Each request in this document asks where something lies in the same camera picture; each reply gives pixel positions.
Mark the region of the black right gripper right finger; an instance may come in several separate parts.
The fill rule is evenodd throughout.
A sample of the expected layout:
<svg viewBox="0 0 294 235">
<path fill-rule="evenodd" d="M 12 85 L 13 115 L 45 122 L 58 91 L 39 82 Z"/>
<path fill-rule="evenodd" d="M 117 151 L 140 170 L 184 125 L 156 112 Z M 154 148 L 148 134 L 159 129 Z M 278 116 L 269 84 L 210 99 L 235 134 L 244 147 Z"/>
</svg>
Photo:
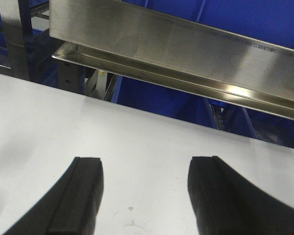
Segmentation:
<svg viewBox="0 0 294 235">
<path fill-rule="evenodd" d="M 192 157 L 188 193 L 201 235 L 294 235 L 294 208 L 218 156 Z"/>
</svg>

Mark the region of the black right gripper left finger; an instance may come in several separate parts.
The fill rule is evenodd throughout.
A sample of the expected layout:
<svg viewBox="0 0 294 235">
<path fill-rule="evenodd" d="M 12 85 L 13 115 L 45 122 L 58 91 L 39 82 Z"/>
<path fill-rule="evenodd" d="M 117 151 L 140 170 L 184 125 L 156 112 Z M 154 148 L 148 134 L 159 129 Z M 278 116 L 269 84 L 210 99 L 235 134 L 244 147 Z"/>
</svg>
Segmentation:
<svg viewBox="0 0 294 235">
<path fill-rule="evenodd" d="M 101 160 L 75 157 L 53 187 L 5 234 L 92 235 L 103 188 Z"/>
</svg>

